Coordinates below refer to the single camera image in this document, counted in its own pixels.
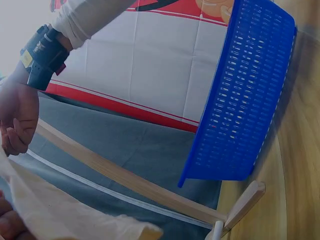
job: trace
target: fabric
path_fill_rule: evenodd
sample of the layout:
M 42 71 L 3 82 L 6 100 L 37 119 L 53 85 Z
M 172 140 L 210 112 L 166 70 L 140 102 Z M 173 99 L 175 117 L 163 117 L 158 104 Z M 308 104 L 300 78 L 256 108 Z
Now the fabric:
M 66 194 L 0 151 L 0 176 L 14 207 L 38 240 L 156 240 L 162 231 L 132 217 L 110 216 Z
M 193 133 L 117 116 L 110 111 L 101 112 L 106 111 L 102 108 L 90 110 L 86 109 L 89 105 L 77 104 L 82 107 L 40 97 L 40 118 L 86 148 L 148 181 L 210 208 L 217 207 L 220 181 L 187 179 L 183 188 L 177 187 L 193 143 Z M 38 134 L 35 134 L 29 149 L 95 184 L 165 208 L 104 177 Z M 10 159 L 102 213 L 112 216 L 125 214 L 158 226 L 163 230 L 161 240 L 200 240 L 205 239 L 210 231 L 117 199 L 52 169 L 28 154 L 10 156 Z M 1 178 L 0 189 L 10 201 L 10 191 Z
M 136 0 L 69 0 L 52 27 L 67 37 L 74 49 L 110 23 Z

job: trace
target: wooden frame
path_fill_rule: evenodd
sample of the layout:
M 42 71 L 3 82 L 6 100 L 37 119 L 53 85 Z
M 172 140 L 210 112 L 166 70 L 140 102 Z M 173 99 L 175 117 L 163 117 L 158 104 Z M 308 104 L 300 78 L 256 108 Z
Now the wooden frame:
M 205 223 L 214 224 L 222 221 L 225 232 L 240 221 L 265 192 L 264 183 L 253 181 L 229 214 L 222 214 L 135 175 L 89 150 L 41 119 L 38 121 L 36 132 L 80 162 L 142 196 Z

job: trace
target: person's arm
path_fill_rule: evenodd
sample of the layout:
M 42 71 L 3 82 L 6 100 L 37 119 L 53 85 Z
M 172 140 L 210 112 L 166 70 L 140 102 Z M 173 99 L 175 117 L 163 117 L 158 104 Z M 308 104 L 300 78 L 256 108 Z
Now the person's arm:
M 51 25 L 70 40 L 73 49 L 77 49 L 135 1 L 68 0 Z
M 68 0 L 52 26 L 58 41 L 70 52 L 79 48 L 135 0 Z M 36 89 L 26 85 L 29 73 L 20 61 L 0 88 L 0 131 L 7 155 L 25 153 L 39 118 Z

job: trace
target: gray cloth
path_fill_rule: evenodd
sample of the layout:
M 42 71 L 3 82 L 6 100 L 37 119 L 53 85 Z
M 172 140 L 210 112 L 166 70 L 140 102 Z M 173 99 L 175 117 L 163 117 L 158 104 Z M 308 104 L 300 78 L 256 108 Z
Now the gray cloth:
M 90 150 L 148 181 L 208 207 L 217 207 L 221 182 L 188 179 L 183 188 L 177 187 L 192 146 L 193 133 L 47 98 L 40 98 L 40 117 Z M 103 187 L 160 206 L 97 173 L 37 134 L 29 149 L 47 161 Z M 16 160 L 48 182 L 99 211 L 110 215 L 126 214 L 140 221 L 156 224 L 164 230 L 163 240 L 204 239 L 209 232 L 208 229 L 145 210 L 92 189 L 27 154 L 16 157 Z

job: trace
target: white pipe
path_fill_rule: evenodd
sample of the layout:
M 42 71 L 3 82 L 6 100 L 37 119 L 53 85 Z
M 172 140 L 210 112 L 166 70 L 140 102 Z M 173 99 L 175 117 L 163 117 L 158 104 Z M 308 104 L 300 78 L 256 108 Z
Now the white pipe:
M 220 240 L 223 228 L 224 228 L 223 221 L 215 222 L 212 240 Z

